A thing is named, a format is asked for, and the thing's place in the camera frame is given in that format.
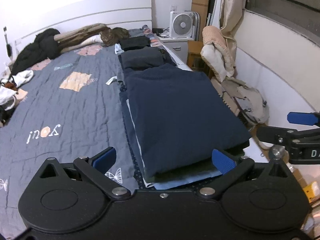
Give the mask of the grey khaki backpack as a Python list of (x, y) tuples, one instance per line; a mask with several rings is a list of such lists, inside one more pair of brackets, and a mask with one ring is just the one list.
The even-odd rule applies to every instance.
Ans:
[(243, 117), (251, 125), (264, 124), (269, 119), (267, 101), (259, 90), (235, 78), (226, 78), (221, 83), (223, 89), (235, 101)]

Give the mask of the beige curtain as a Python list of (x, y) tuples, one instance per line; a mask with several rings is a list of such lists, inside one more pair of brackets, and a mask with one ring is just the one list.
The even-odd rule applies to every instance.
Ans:
[(219, 27), (226, 40), (234, 40), (233, 30), (242, 18), (246, 0), (221, 0)]

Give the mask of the cardboard box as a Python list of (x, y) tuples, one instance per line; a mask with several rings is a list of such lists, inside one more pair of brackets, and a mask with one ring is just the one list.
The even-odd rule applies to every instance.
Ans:
[(207, 23), (209, 0), (192, 0), (191, 10), (197, 12), (200, 16), (199, 41), (202, 41), (202, 30)]

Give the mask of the folded dark grey garment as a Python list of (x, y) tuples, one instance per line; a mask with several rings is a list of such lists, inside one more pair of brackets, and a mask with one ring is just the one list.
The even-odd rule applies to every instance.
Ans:
[(165, 55), (158, 48), (128, 50), (119, 55), (123, 69), (144, 70), (164, 64)]

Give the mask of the white nightstand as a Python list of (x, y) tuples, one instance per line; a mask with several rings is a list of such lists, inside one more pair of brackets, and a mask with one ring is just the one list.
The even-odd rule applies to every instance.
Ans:
[(168, 49), (168, 52), (174, 58), (177, 64), (187, 64), (188, 42), (193, 41), (192, 38), (170, 38), (159, 36), (156, 36), (156, 38), (166, 49)]

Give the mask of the black jacket on bed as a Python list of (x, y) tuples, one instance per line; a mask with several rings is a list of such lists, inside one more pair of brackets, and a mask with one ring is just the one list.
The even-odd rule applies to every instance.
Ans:
[(17, 56), (11, 74), (16, 75), (46, 59), (55, 59), (60, 55), (58, 42), (54, 36), (60, 34), (57, 29), (49, 28), (38, 34), (33, 43), (28, 44)]

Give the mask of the grey blue patterned quilt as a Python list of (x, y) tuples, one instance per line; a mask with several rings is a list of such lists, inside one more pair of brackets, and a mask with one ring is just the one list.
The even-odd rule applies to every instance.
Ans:
[(119, 99), (121, 65), (113, 47), (93, 55), (65, 53), (23, 85), (25, 98), (1, 128), (1, 234), (14, 238), (25, 226), (18, 201), (49, 157), (70, 163), (107, 147), (117, 152), (108, 178), (138, 188)]

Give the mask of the brown blanket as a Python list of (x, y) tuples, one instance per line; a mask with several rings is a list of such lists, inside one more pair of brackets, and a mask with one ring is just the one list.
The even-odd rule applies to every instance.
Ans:
[(58, 49), (61, 51), (65, 48), (79, 45), (86, 39), (108, 29), (109, 27), (103, 23), (95, 23), (73, 31), (57, 34), (54, 36), (54, 41), (57, 42)]

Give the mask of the tabby cat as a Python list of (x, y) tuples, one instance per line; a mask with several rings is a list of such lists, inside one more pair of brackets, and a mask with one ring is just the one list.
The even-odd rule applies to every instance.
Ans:
[(124, 28), (106, 28), (105, 30), (101, 31), (100, 38), (102, 42), (107, 46), (115, 45), (121, 39), (128, 39), (129, 38), (129, 31)]

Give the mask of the black and white clothes pile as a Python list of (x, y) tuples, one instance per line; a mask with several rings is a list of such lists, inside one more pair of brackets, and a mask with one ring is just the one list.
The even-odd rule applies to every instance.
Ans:
[(1, 127), (12, 117), (17, 105), (27, 92), (21, 87), (28, 83), (34, 76), (32, 70), (24, 70), (16, 75), (1, 78)]

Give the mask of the white bed headboard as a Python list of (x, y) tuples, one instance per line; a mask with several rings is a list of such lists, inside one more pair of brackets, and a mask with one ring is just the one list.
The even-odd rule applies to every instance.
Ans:
[(6, 44), (17, 55), (35, 36), (48, 28), (62, 33), (86, 25), (104, 23), (111, 28), (140, 28), (152, 25), (151, 0), (65, 0), (55, 5), (22, 6), (12, 12), (1, 13), (1, 71), (5, 71), (10, 59)]

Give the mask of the white box fan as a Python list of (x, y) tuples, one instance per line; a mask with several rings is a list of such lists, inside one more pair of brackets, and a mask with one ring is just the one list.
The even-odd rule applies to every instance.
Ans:
[(200, 15), (194, 11), (171, 11), (169, 37), (199, 40)]

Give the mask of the beige towel on chair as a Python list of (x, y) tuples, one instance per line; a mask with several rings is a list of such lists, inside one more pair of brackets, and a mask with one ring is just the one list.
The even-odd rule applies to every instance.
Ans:
[(203, 28), (202, 38), (201, 57), (213, 71), (216, 79), (222, 83), (227, 77), (234, 75), (234, 59), (225, 38), (220, 29), (213, 25)]

